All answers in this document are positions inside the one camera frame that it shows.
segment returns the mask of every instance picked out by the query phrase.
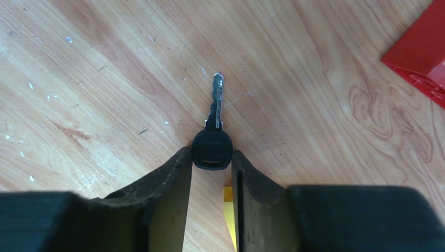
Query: key blade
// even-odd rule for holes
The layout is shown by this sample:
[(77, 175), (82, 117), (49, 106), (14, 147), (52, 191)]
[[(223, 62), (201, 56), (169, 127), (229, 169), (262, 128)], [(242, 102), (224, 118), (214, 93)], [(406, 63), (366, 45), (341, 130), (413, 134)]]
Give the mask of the key blade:
[(223, 129), (223, 123), (221, 122), (223, 86), (224, 76), (220, 72), (217, 72), (215, 75), (213, 75), (213, 92), (211, 93), (213, 102), (210, 106), (210, 113), (206, 120), (206, 131), (222, 131)]

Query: key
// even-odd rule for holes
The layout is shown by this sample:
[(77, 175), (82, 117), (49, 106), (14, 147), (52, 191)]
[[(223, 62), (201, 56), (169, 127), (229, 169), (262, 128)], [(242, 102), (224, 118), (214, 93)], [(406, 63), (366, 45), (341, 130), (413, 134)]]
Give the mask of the key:
[(207, 117), (204, 130), (199, 132), (192, 142), (192, 158), (198, 168), (204, 170), (224, 170), (232, 159), (234, 146), (229, 135), (224, 132), (221, 121), (223, 106), (224, 76), (217, 72), (213, 75), (213, 103)]

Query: wood grain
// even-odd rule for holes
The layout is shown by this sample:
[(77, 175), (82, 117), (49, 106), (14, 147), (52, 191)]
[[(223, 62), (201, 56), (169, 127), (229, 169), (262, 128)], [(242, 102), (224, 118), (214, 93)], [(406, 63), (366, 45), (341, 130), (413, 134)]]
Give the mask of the wood grain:
[[(445, 220), (445, 113), (379, 62), (430, 2), (1, 1), (0, 190), (135, 181), (202, 128), (221, 71), (225, 130), (276, 182), (412, 186)], [(184, 251), (233, 251), (229, 181), (194, 170)]]

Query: red plastic block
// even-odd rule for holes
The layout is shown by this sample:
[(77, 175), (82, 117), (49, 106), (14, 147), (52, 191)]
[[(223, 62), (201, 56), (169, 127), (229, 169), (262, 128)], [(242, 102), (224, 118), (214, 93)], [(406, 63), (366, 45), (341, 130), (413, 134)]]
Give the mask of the red plastic block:
[(445, 109), (445, 0), (435, 0), (382, 62)]

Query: black rubber key head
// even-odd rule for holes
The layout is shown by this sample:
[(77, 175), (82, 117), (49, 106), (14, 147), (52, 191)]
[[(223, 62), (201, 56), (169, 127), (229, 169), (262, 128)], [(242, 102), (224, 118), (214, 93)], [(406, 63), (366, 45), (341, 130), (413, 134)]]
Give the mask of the black rubber key head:
[(224, 170), (232, 159), (234, 145), (223, 132), (201, 131), (192, 142), (192, 158), (198, 168), (210, 171)]

